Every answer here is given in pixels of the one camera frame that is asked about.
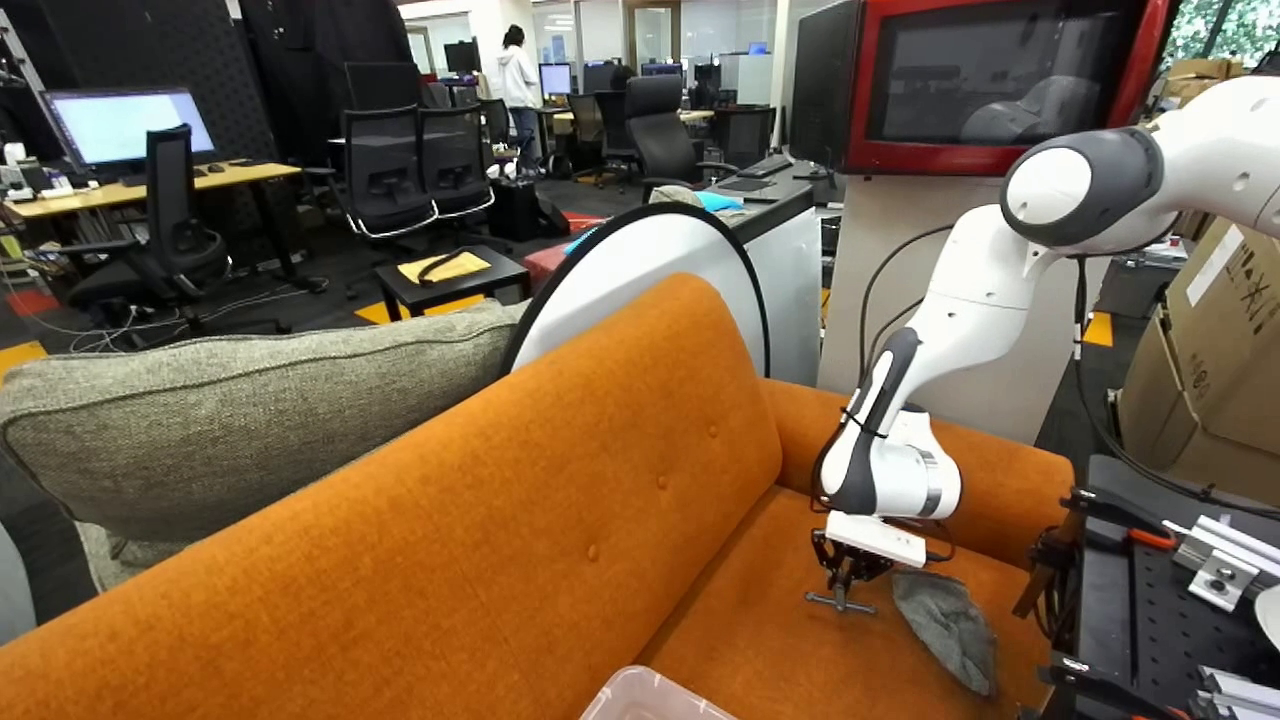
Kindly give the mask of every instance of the person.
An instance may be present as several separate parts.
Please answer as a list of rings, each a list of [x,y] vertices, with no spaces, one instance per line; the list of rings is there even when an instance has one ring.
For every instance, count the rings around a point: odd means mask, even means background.
[[[512,113],[516,143],[522,143],[522,178],[541,178],[541,95],[535,76],[523,55],[523,28],[512,23],[506,32],[506,55],[495,60],[495,89]]]

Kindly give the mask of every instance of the orange couch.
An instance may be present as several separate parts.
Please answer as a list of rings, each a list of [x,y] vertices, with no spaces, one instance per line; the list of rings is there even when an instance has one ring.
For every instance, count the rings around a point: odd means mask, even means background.
[[[738,717],[1016,717],[1050,644],[1022,559],[1062,456],[941,430],[998,695],[953,681],[887,580],[824,589],[813,459],[841,397],[762,381],[718,292],[665,282],[330,482],[0,649],[0,717],[578,717],[651,666]]]

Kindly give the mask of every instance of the gray pillow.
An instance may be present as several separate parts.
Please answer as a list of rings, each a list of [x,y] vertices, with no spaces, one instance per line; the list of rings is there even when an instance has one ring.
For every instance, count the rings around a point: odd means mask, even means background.
[[[54,356],[0,383],[10,454],[115,542],[202,542],[502,378],[522,310]]]

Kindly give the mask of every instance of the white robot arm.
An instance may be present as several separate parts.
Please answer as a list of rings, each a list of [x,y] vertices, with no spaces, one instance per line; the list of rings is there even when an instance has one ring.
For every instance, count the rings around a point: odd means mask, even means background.
[[[925,566],[925,542],[881,516],[941,520],[962,473],[925,421],[900,416],[937,378],[1000,362],[1025,333],[1045,268],[1162,240],[1176,214],[1203,210],[1280,236],[1280,82],[1210,89],[1139,127],[1058,135],[1022,155],[1000,206],[957,219],[921,313],[887,337],[819,456],[824,536]]]

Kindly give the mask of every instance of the couch armrest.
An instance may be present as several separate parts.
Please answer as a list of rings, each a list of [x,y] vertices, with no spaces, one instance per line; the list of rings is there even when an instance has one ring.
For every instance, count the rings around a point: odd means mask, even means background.
[[[813,496],[815,456],[831,441],[844,397],[779,381],[763,381],[763,390],[783,441],[779,485]],[[1062,499],[1073,492],[1073,465],[950,421],[934,421],[934,430],[962,465],[962,509],[950,536],[1003,566],[1028,566],[1035,536],[1065,526]]]

